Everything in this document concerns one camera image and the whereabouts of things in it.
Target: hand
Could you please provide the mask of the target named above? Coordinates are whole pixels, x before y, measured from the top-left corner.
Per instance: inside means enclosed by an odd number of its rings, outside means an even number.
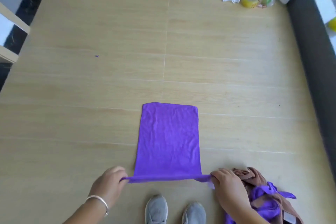
[[[213,171],[212,182],[221,207],[227,212],[237,208],[251,208],[249,197],[240,178],[233,171]]]
[[[108,208],[111,208],[118,200],[120,193],[128,183],[128,180],[121,180],[127,177],[127,173],[123,167],[111,167],[107,169],[97,180],[93,183],[89,196],[97,195],[104,199]]]

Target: foot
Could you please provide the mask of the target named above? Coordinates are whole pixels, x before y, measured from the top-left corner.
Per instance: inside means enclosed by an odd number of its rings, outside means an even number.
[[[206,224],[207,217],[204,207],[194,202],[187,206],[182,216],[182,224]]]
[[[145,209],[146,224],[166,224],[168,218],[168,205],[162,195],[152,197]]]

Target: left hand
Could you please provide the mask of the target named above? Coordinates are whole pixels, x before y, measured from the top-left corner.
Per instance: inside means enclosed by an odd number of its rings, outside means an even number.
[[[121,180],[127,177],[127,173],[123,167],[111,167],[107,169],[97,180],[93,183],[89,196],[97,195],[104,199],[108,208],[114,206],[118,200],[122,189],[128,180]]]

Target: brown towel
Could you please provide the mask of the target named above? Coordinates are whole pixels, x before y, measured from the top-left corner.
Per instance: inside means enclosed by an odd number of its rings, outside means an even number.
[[[266,179],[253,167],[248,167],[247,170],[239,170],[234,168],[232,170],[244,183],[247,193],[250,195],[250,191],[256,186],[267,185]],[[297,214],[297,212],[292,207],[291,203],[281,196],[279,193],[275,193],[273,195],[263,195],[260,198],[251,202],[253,207],[261,207],[266,200],[273,198],[280,206],[281,213],[277,217],[275,217],[271,224],[283,224],[283,211],[290,213],[296,217],[297,224],[303,224],[302,219]]]

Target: bangle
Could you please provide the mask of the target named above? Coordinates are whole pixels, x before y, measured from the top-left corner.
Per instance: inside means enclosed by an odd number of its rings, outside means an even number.
[[[97,195],[91,195],[91,196],[88,196],[88,197],[86,198],[85,202],[86,202],[87,200],[89,200],[90,198],[96,198],[96,199],[98,199],[99,201],[101,201],[101,202],[105,205],[105,207],[106,207],[105,217],[106,217],[106,216],[109,214],[109,207],[107,206],[107,203],[105,202],[105,200],[102,199],[101,197],[97,196]]]

